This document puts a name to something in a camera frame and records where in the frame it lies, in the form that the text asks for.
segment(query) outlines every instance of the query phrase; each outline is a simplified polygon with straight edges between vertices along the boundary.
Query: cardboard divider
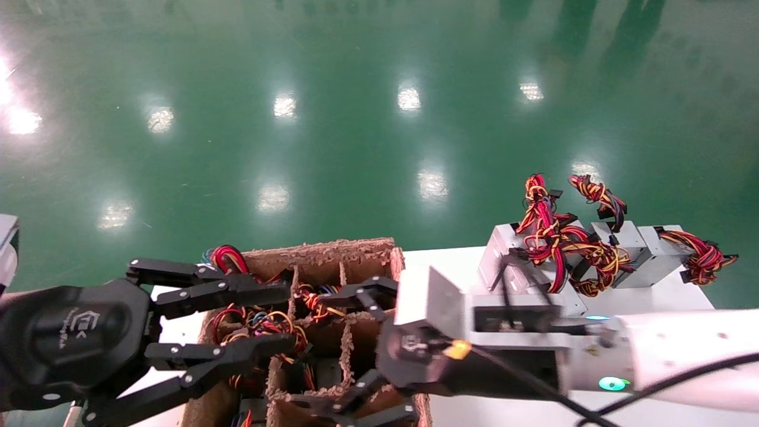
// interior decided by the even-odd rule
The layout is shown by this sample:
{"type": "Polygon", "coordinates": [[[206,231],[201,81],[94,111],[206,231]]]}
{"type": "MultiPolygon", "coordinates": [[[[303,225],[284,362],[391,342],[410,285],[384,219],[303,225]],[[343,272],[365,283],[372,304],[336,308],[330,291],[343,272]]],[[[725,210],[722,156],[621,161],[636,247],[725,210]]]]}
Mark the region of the cardboard divider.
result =
{"type": "Polygon", "coordinates": [[[348,363],[353,384],[370,369],[376,368],[377,336],[380,334],[380,324],[366,312],[348,315],[346,323],[352,347],[348,363]]]}
{"type": "MultiPolygon", "coordinates": [[[[399,279],[404,268],[402,250],[395,247],[392,239],[337,240],[315,245],[278,248],[243,253],[248,267],[268,279],[284,269],[294,271],[291,298],[287,313],[293,318],[298,303],[294,295],[299,282],[313,286],[321,284],[345,285],[361,283],[380,275],[399,279]]],[[[208,312],[200,343],[211,343],[210,322],[219,310],[208,312]]],[[[239,324],[231,321],[229,327],[239,324]]],[[[351,313],[345,318],[330,318],[329,322],[313,323],[310,316],[295,323],[306,332],[313,344],[315,358],[338,358],[342,370],[342,382],[334,387],[306,391],[306,395],[337,398],[355,383],[356,379],[374,367],[376,338],[380,325],[366,312],[351,313]]],[[[266,397],[269,399],[266,424],[268,427],[320,427],[329,423],[311,417],[308,411],[290,402],[288,378],[283,362],[272,358],[266,379],[266,397]]],[[[237,393],[226,382],[218,384],[199,399],[191,400],[185,407],[181,427],[228,427],[236,412],[237,393]]],[[[359,416],[369,415],[398,404],[399,395],[392,386],[386,386],[361,408],[359,416]]],[[[419,427],[431,427],[429,397],[414,396],[414,405],[420,414],[419,427]]]]}

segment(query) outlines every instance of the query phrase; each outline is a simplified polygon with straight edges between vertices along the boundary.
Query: green light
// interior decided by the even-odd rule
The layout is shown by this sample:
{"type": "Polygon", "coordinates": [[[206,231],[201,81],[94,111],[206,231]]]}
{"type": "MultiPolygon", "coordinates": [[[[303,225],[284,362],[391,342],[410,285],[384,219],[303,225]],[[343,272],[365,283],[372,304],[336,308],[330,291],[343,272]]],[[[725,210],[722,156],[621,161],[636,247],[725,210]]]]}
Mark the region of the green light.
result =
{"type": "Polygon", "coordinates": [[[603,377],[598,381],[598,386],[608,391],[621,391],[627,384],[630,381],[617,377],[603,377]]]}

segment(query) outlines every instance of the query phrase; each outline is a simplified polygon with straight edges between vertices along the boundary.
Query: epoxy floor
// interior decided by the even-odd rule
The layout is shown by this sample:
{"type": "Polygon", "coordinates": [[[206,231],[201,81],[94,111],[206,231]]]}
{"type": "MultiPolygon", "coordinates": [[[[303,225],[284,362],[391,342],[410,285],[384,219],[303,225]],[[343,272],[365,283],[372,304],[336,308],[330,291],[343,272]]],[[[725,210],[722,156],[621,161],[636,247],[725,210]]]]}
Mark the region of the epoxy floor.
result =
{"type": "MultiPolygon", "coordinates": [[[[707,294],[755,307],[757,16],[708,0],[4,0],[14,289],[222,243],[484,245],[521,218],[531,173],[565,190],[590,173],[639,225],[738,252],[707,294]]],[[[560,209],[594,218],[572,191],[560,209]]]]}

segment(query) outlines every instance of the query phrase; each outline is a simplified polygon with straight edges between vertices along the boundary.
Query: robotic arm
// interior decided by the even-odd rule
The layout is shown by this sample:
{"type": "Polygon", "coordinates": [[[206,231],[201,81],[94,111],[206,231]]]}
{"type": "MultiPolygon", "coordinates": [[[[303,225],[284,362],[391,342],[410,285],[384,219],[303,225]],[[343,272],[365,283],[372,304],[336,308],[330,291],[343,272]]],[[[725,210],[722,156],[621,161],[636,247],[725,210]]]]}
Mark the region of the robotic arm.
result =
{"type": "MultiPolygon", "coordinates": [[[[0,227],[10,224],[0,228],[0,290],[10,284],[17,263],[18,228],[10,218],[0,216],[0,227]]],[[[294,348],[292,337],[283,334],[224,347],[158,343],[161,316],[177,318],[232,302],[273,304],[289,296],[286,280],[263,285],[246,274],[142,258],[129,263],[125,277],[101,286],[4,293],[0,411],[86,400],[86,427],[125,427],[154,416],[294,348]],[[153,301],[143,284],[178,289],[153,301]],[[150,367],[186,372],[119,397],[150,367]]],[[[653,393],[680,403],[759,411],[759,338],[744,326],[759,316],[757,310],[566,324],[551,296],[502,297],[462,295],[434,269],[406,270],[400,285],[373,277],[324,296],[328,305],[362,309],[383,323],[377,370],[337,401],[300,396],[294,402],[335,423],[362,427],[415,417],[409,400],[354,419],[361,401],[384,384],[409,399],[428,393],[555,400],[600,425],[613,425],[604,414],[653,393]],[[376,301],[396,295],[394,314],[378,309],[376,301]],[[596,412],[567,398],[570,390],[628,389],[636,393],[596,412]]]]}

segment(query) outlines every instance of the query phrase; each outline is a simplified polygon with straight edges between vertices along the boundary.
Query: white table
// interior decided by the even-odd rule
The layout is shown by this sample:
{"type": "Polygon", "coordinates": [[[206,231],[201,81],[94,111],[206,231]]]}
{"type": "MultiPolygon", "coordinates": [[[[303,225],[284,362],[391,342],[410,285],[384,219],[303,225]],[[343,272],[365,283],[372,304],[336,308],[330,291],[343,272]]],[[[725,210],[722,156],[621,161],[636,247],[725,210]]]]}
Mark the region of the white table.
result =
{"type": "MultiPolygon", "coordinates": [[[[406,267],[433,265],[462,290],[475,283],[475,271],[484,247],[435,249],[405,252],[406,267]]],[[[156,286],[153,298],[173,290],[156,286]]],[[[597,298],[584,298],[588,315],[630,315],[649,312],[672,312],[684,310],[711,310],[713,306],[701,290],[683,284],[677,273],[669,275],[656,286],[646,289],[611,289],[597,298]]],[[[163,343],[196,343],[202,327],[203,314],[161,320],[163,343]]],[[[153,369],[125,393],[147,387],[177,372],[158,372],[153,369]]],[[[572,392],[570,397],[580,404],[596,409],[622,397],[621,394],[592,391],[572,392]]],[[[558,403],[526,400],[498,400],[485,397],[439,397],[430,398],[435,427],[461,427],[480,425],[525,425],[571,427],[578,420],[573,412],[558,403]]],[[[136,424],[139,427],[172,427],[179,425],[184,407],[179,406],[158,416],[136,424]]],[[[677,403],[646,399],[628,406],[609,416],[623,426],[689,427],[712,425],[759,425],[759,414],[712,410],[677,403]]]]}

